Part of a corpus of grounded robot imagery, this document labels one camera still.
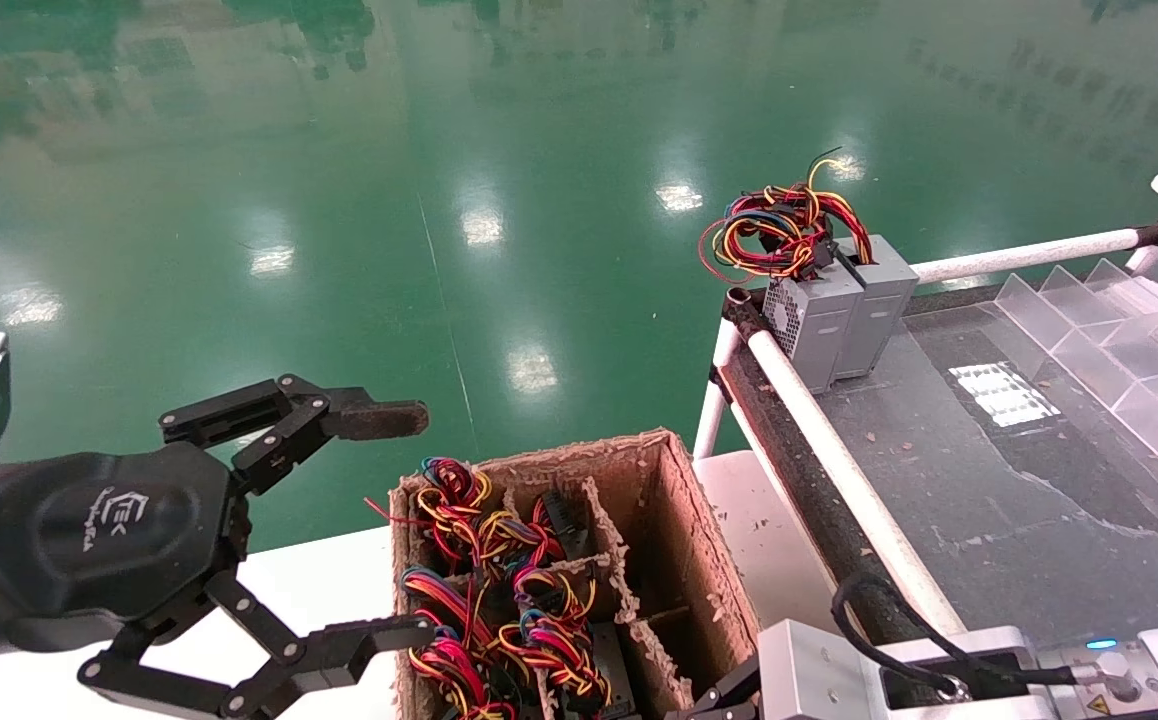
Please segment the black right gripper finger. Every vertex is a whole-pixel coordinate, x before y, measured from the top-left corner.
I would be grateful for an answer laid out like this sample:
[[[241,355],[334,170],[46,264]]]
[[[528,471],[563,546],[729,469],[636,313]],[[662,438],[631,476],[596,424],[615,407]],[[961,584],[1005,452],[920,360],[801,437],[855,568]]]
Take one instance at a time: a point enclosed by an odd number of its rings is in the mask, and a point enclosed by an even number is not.
[[[721,679],[717,679],[692,706],[667,712],[667,719],[762,719],[762,711],[756,701],[758,688],[758,656],[752,655],[721,676]]]

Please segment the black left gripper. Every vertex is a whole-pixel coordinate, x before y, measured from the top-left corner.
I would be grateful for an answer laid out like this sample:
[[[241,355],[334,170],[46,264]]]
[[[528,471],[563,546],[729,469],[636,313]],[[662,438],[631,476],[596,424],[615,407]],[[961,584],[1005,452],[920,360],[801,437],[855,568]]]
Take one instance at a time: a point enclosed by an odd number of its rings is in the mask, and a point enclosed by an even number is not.
[[[168,411],[168,445],[149,454],[0,465],[0,653],[113,639],[79,683],[179,719],[277,719],[306,695],[358,684],[375,656],[427,646],[437,625],[411,614],[296,635],[236,578],[252,528],[244,495],[264,495],[332,439],[415,438],[428,421],[422,401],[281,375]],[[203,451],[244,436],[232,470]],[[214,607],[267,655],[249,678],[144,664]]]

